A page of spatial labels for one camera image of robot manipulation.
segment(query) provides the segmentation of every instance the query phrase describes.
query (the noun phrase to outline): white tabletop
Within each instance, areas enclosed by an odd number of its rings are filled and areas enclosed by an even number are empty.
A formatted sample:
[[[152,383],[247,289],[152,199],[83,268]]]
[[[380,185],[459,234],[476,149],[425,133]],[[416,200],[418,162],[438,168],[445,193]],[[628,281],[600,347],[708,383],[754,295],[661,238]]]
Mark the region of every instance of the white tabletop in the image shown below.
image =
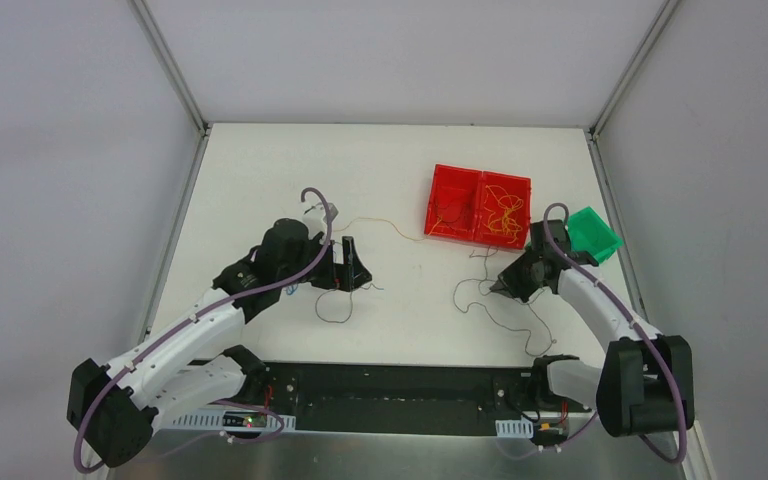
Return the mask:
[[[584,133],[576,129],[428,127],[382,125],[257,125],[213,127],[180,239],[174,252],[152,330],[174,321],[207,289],[223,267],[260,243],[278,218],[300,218],[299,192],[320,189],[334,203],[338,227],[355,217],[380,217],[409,236],[422,237],[434,165],[489,170],[530,177],[532,221],[552,202],[572,212],[605,207]],[[528,332],[494,325],[473,306],[467,314],[452,304],[455,284],[484,277],[470,246],[431,237],[412,242],[383,222],[355,222],[339,235],[355,237],[360,259],[382,291],[359,290],[344,324],[314,314],[322,292],[303,285],[261,313],[203,356],[241,343],[263,360],[447,366],[527,366]],[[488,259],[496,275],[518,253]],[[606,282],[627,300],[616,256],[602,265]],[[348,294],[334,292],[320,303],[326,318],[348,313]],[[531,328],[528,351],[549,346],[549,334],[528,307],[477,292],[476,282],[458,290],[464,308],[481,301],[500,323]],[[557,343],[548,354],[574,354],[601,365],[604,354],[576,312],[544,292],[532,304]]]

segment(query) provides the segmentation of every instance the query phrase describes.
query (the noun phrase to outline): gray wall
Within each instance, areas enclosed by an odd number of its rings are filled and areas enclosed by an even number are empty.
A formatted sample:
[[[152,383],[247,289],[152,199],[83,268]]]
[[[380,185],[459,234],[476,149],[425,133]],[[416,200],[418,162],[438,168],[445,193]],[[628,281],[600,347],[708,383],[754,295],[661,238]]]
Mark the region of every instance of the gray wall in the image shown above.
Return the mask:
[[[689,0],[600,141],[719,478],[768,478],[768,0]]]
[[[590,125],[663,0],[152,0],[211,121]]]
[[[0,479],[71,478],[71,369],[133,341],[196,134],[126,2],[0,1]]]

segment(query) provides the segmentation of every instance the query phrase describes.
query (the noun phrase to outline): green plastic bin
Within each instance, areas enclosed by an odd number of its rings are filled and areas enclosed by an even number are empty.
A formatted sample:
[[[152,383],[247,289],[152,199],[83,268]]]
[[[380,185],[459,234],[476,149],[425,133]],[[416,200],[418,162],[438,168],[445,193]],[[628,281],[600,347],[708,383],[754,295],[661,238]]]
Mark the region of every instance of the green plastic bin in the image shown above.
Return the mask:
[[[573,250],[590,253],[600,264],[623,244],[622,238],[590,207],[572,214],[567,229]]]

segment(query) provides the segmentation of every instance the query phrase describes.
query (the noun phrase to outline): red plastic bin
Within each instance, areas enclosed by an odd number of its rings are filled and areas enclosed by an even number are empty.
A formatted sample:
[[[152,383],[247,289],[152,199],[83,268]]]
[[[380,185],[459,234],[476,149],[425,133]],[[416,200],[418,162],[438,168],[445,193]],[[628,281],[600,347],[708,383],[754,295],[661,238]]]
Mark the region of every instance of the red plastic bin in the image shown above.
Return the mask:
[[[425,234],[521,249],[531,221],[530,200],[528,178],[438,164]]]

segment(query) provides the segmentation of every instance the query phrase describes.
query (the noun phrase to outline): yellow string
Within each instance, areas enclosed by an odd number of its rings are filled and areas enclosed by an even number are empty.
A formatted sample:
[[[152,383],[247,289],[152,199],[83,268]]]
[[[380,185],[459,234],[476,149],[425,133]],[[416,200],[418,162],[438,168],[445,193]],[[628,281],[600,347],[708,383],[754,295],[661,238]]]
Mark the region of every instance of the yellow string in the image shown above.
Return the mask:
[[[509,243],[515,243],[517,236],[524,230],[524,228],[519,224],[516,218],[513,217],[513,215],[525,205],[525,202],[522,200],[522,198],[509,194],[499,185],[486,185],[485,188],[487,188],[487,191],[496,200],[496,203],[504,209],[504,212],[499,215],[498,212],[485,206],[484,209],[490,212],[490,216],[488,217],[485,226],[493,234],[511,237],[511,241]],[[493,191],[494,188],[501,190],[501,193],[504,195],[501,197],[496,195],[496,192]]]
[[[335,232],[342,232],[342,231],[348,230],[349,227],[351,227],[352,224],[357,222],[358,220],[366,221],[366,222],[385,222],[385,223],[389,223],[396,230],[396,233],[398,233],[399,235],[402,236],[402,238],[406,238],[406,239],[408,239],[408,240],[410,240],[412,242],[422,242],[422,241],[426,240],[425,238],[413,238],[413,237],[409,237],[409,236],[405,235],[404,233],[402,233],[401,230],[399,230],[399,227],[397,227],[395,223],[391,222],[390,220],[387,220],[386,218],[355,217],[354,219],[352,219],[351,222],[349,222],[348,225],[346,225],[343,228],[335,229],[334,231]],[[440,225],[440,222],[442,222],[442,221],[443,221],[443,217],[438,215],[437,216],[437,223],[434,224],[434,226],[431,228],[430,231],[433,232],[434,229],[437,228],[437,225]]]

